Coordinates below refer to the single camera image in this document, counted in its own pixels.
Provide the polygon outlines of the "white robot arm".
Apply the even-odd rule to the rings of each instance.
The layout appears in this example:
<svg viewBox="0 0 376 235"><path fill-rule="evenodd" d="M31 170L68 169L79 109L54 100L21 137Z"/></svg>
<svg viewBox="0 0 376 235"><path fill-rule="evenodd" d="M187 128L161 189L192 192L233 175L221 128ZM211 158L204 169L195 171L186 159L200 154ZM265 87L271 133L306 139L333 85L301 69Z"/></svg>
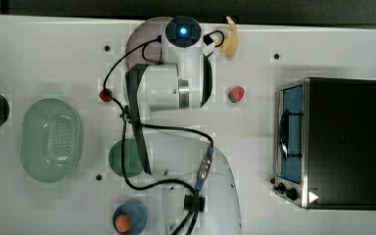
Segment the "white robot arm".
<svg viewBox="0 0 376 235"><path fill-rule="evenodd" d="M233 173L212 137L152 119L207 103L210 55L224 39L190 17L159 17L138 25L126 44L125 118L143 171L161 187L165 235L242 235Z"/></svg>

